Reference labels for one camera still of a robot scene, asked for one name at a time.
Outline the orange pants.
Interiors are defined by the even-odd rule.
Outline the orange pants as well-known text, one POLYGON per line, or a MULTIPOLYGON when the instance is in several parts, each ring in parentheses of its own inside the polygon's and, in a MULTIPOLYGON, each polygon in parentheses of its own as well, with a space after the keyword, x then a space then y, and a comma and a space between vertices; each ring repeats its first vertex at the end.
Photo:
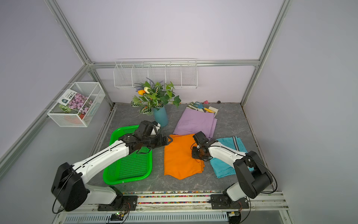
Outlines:
POLYGON ((192 158, 192 147, 196 146, 194 135, 170 135, 172 142, 164 148, 164 175, 183 180, 202 173, 204 161, 192 158))

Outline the teal striped pants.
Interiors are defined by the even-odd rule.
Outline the teal striped pants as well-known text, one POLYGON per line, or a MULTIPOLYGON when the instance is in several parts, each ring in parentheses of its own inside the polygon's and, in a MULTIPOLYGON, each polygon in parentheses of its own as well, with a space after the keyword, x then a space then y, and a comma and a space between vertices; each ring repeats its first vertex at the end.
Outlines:
POLYGON ((247 153, 247 149, 245 148, 241 139, 236 136, 219 138, 217 141, 221 144, 221 147, 215 148, 215 157, 210 160, 210 164, 216 177, 224 178, 229 175, 236 175, 235 169, 233 167, 235 156, 230 154, 228 150, 224 148, 241 153, 247 153))

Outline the purple pants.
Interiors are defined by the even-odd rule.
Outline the purple pants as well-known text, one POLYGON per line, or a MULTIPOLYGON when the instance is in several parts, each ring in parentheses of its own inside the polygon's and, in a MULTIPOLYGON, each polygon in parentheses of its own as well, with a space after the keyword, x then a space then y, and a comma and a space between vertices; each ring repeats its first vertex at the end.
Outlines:
POLYGON ((186 108, 178 121, 173 134, 188 135, 203 132, 209 139, 213 138, 217 119, 213 113, 199 112, 186 108))

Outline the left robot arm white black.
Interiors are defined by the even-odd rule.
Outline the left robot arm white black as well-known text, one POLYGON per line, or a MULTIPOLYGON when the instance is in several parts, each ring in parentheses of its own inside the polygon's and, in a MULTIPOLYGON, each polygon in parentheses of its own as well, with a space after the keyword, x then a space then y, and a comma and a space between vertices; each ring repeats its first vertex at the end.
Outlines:
POLYGON ((65 162, 60 165, 51 188, 55 202, 59 202, 67 212, 84 204, 98 205, 99 211, 129 210, 131 205, 123 199, 121 191, 114 186, 92 186, 89 181, 114 162, 139 153, 143 147, 153 150, 172 141, 172 137, 162 134, 159 123, 142 121, 134 133, 124 134, 91 157, 74 164, 65 162))

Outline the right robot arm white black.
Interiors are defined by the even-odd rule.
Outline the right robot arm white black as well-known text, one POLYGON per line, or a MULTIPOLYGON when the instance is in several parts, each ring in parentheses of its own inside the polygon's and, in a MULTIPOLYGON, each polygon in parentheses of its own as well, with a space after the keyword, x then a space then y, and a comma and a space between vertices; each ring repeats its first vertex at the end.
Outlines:
POLYGON ((235 170, 238 182, 226 188, 221 194, 210 196, 209 203, 213 210, 244 209, 249 204, 246 200, 254 199, 270 186, 273 175, 254 151, 240 152, 222 145, 215 139, 208 139, 203 132, 193 136, 192 158, 209 161, 219 159, 235 170))

